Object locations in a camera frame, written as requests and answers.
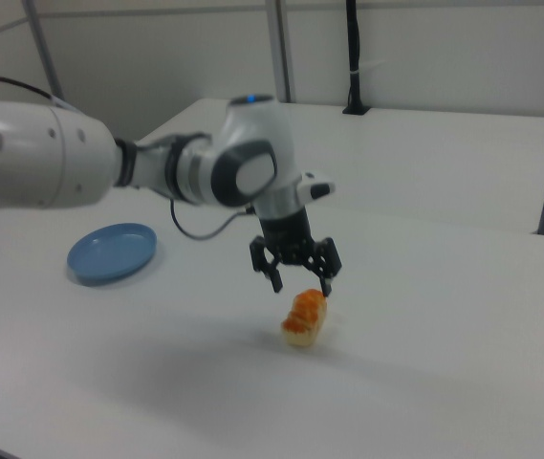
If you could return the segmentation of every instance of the white table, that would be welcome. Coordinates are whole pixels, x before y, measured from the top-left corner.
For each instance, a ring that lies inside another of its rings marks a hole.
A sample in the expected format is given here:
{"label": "white table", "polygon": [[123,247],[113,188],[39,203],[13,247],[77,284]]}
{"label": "white table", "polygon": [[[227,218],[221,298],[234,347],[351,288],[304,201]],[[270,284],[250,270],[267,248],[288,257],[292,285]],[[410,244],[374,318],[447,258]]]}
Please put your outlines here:
{"label": "white table", "polygon": [[[221,215],[178,209],[185,225]],[[293,296],[250,266],[256,220],[195,243],[167,203],[0,211],[0,449],[23,458],[544,457],[544,236],[309,207],[344,263],[316,346],[283,344]],[[65,257],[122,221],[141,272],[74,283]]]}
{"label": "white table", "polygon": [[[202,99],[155,130],[216,133],[226,100]],[[544,201],[544,119],[285,105],[302,168],[337,183],[325,206],[536,232]]]}

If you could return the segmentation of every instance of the black cable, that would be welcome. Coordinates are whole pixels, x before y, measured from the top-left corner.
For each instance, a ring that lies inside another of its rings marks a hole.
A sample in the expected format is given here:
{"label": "black cable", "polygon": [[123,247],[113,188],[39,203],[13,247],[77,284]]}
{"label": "black cable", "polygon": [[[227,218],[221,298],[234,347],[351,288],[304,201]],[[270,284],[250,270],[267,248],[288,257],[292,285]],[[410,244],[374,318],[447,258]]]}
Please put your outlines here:
{"label": "black cable", "polygon": [[189,239],[193,239],[194,241],[207,241],[209,239],[212,239],[213,237],[218,236],[237,217],[244,217],[246,215],[253,215],[254,214],[254,208],[249,207],[244,211],[235,212],[219,228],[215,229],[213,232],[210,232],[208,234],[202,234],[202,235],[192,234],[192,233],[188,232],[186,229],[184,229],[181,226],[180,223],[178,223],[178,219],[176,218],[176,210],[174,208],[174,200],[173,199],[169,200],[169,212],[171,213],[172,221],[174,222],[174,225],[176,225],[176,228],[178,229],[179,232],[184,234]]}
{"label": "black cable", "polygon": [[28,91],[32,91],[33,93],[36,93],[43,98],[47,98],[48,100],[53,99],[53,96],[46,91],[36,88],[35,86],[31,86],[31,84],[24,83],[22,81],[18,81],[16,79],[12,78],[6,78],[5,76],[0,76],[0,83],[7,83],[11,84],[12,86],[18,86],[19,88],[27,89]]}

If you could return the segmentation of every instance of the wall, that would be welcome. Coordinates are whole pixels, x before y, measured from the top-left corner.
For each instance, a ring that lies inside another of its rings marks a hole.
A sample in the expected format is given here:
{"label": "wall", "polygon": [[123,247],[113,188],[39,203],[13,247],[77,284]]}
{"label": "wall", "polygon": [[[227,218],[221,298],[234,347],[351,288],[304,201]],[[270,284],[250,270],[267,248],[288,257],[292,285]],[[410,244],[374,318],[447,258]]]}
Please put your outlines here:
{"label": "wall", "polygon": [[264,0],[36,2],[65,98],[139,139],[198,98],[276,94]]}
{"label": "wall", "polygon": [[[359,2],[361,63],[379,62],[361,77],[363,100],[380,108],[544,116],[544,6],[393,8],[478,3],[521,2]],[[344,2],[289,0],[288,33],[296,101],[345,105]]]}
{"label": "wall", "polygon": [[[20,0],[0,0],[0,75],[49,89]],[[37,96],[3,84],[0,99],[40,101]]]}

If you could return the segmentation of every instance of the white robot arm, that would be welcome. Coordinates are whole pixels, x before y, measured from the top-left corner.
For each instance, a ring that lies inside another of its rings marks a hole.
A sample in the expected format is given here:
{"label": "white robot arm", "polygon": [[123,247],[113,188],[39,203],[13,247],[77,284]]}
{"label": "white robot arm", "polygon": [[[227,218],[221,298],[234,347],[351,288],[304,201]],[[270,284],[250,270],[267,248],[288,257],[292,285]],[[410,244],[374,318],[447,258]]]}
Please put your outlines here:
{"label": "white robot arm", "polygon": [[77,111],[0,102],[0,208],[82,206],[111,186],[148,187],[194,205],[252,206],[263,231],[250,243],[254,269],[279,292],[278,264],[301,265],[331,292],[341,262],[331,238],[313,240],[305,205],[335,186],[296,168],[290,126],[272,97],[231,101],[214,138],[177,135],[146,145],[115,140]]}

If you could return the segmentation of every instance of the blue plate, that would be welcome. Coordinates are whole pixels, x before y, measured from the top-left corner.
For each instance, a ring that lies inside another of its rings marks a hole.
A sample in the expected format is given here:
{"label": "blue plate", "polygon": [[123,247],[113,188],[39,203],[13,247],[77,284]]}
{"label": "blue plate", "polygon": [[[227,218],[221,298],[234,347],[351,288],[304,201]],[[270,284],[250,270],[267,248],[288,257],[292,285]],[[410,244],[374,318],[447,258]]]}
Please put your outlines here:
{"label": "blue plate", "polygon": [[81,279],[112,280],[131,274],[155,254],[157,235],[138,223],[97,229],[74,244],[68,266]]}

